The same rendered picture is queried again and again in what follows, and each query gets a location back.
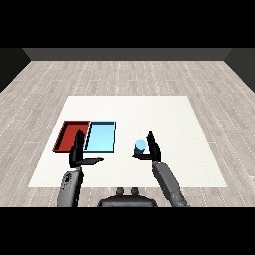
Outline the small blue can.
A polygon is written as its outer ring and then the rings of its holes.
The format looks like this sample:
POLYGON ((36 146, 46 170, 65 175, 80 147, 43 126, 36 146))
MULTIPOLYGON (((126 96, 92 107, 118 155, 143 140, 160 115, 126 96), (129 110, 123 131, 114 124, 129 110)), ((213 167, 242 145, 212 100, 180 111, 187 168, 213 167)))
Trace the small blue can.
POLYGON ((143 140, 143 139, 140 139, 135 144, 134 154, 135 155, 142 155, 142 154, 144 154, 146 148, 147 148, 146 141, 143 140))

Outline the red shallow open box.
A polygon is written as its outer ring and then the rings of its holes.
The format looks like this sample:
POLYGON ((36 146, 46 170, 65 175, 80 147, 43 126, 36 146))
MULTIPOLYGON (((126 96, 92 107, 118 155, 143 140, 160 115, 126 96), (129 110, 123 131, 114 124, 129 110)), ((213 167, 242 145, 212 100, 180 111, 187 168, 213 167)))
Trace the red shallow open box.
POLYGON ((53 147, 54 153, 69 153, 74 145, 76 133, 80 130, 86 134, 89 121, 64 121, 53 147))

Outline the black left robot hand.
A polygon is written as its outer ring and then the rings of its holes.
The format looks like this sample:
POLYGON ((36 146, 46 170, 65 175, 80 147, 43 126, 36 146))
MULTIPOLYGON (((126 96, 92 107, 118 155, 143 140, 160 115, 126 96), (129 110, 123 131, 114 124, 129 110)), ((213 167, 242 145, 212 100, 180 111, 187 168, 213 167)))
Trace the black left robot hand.
POLYGON ((100 161, 102 158, 83 158, 83 147, 84 147, 85 135, 81 130, 76 132, 74 138, 74 145, 71 147, 69 152, 69 166, 70 168, 80 167, 81 165, 94 165, 100 161))

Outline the light blue shallow open box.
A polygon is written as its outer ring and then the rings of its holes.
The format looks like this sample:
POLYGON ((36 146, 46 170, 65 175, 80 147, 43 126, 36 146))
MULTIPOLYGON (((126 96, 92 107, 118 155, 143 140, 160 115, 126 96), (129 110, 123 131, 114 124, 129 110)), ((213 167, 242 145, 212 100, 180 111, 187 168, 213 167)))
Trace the light blue shallow open box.
POLYGON ((84 153, 113 153, 115 130, 114 121, 91 121, 84 143, 84 153))

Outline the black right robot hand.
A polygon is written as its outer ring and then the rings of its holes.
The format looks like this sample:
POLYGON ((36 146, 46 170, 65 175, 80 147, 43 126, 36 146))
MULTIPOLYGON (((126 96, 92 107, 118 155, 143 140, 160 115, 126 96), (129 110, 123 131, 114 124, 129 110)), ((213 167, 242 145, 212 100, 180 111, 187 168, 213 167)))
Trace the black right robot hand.
POLYGON ((156 143, 153 133, 150 132, 146 139, 149 147, 149 154, 137 153, 137 149, 135 149, 133 157, 138 158, 140 160, 151 160, 161 162, 161 150, 159 145, 156 143))

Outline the dark grey robot body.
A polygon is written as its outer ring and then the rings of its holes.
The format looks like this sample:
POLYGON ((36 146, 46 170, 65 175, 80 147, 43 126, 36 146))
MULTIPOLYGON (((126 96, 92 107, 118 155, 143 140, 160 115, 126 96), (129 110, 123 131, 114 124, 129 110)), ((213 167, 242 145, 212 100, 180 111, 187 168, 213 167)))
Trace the dark grey robot body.
POLYGON ((98 203, 98 207, 157 207, 154 199, 141 196, 137 187, 131 189, 131 195, 124 195, 124 189, 118 187, 116 194, 98 203))

